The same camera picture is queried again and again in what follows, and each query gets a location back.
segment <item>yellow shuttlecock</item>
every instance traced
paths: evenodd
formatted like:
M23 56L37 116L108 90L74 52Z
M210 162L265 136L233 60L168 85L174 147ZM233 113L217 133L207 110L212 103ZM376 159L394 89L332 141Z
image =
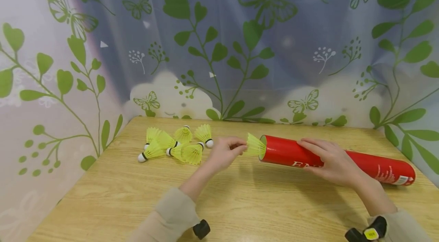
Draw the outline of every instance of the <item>yellow shuttlecock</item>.
M183 160L191 165L198 165L201 162L201 156L203 154L204 143L198 142L197 144L188 145L182 148Z
M157 137L160 135L161 130L153 127L149 127L146 129L146 144L144 146L144 150L151 144L153 140L157 140Z
M207 147L213 147L212 133L209 124L204 124L195 130L195 137L203 141Z
M174 133L174 138L180 143L188 143L192 141L192 132L190 127L186 125L176 130Z
M160 147L158 141L153 140L151 141L147 149L139 154L138 161L145 162L148 159L163 156L163 155L166 155L165 150L162 147Z
M251 134L247 135L247 151L243 152L243 156L259 156L262 159L266 150L267 146L262 141Z

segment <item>sleeve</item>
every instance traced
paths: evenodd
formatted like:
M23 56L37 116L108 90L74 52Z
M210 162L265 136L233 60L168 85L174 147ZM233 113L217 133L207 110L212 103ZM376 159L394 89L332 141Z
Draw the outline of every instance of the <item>sleeve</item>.
M128 242L176 242L198 223L200 219L193 200L178 188L172 188L131 234Z
M405 210L398 210L396 213L381 215L387 221L387 232L380 242L431 242L425 230ZM372 224L376 219L371 217L367 220Z

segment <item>left hand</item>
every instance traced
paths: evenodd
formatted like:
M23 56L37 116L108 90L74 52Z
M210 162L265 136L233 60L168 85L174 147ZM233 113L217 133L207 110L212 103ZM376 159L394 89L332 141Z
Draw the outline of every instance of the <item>left hand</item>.
M228 168L238 155L247 149L247 142L238 137L220 137L214 140L213 148L206 162L205 167L213 173L218 173Z

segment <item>red tube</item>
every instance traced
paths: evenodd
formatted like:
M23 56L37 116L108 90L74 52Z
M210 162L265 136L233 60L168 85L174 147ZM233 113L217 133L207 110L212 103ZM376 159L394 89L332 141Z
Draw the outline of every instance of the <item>red tube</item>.
M299 146L296 141L263 135L261 141L266 144L263 162L292 167L322 167L320 157ZM382 183L409 186L416 179L416 173L409 163L401 160L346 151L352 160L372 178Z

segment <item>wooden table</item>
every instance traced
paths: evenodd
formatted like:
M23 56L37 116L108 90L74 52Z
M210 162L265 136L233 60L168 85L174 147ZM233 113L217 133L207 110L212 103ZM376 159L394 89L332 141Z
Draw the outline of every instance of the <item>wooden table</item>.
M160 197L179 186L196 167L163 157L139 163L147 127L168 133L206 121L135 117L29 238L30 242L125 241ZM376 130L210 122L213 136L247 132L259 137L322 138L346 149L406 160ZM398 207L408 210L439 241L439 190L416 169L410 187L385 186ZM367 212L356 194L300 168L239 157L215 176L197 203L211 226L207 241L345 241L348 228L366 227ZM198 241L187 231L179 241Z

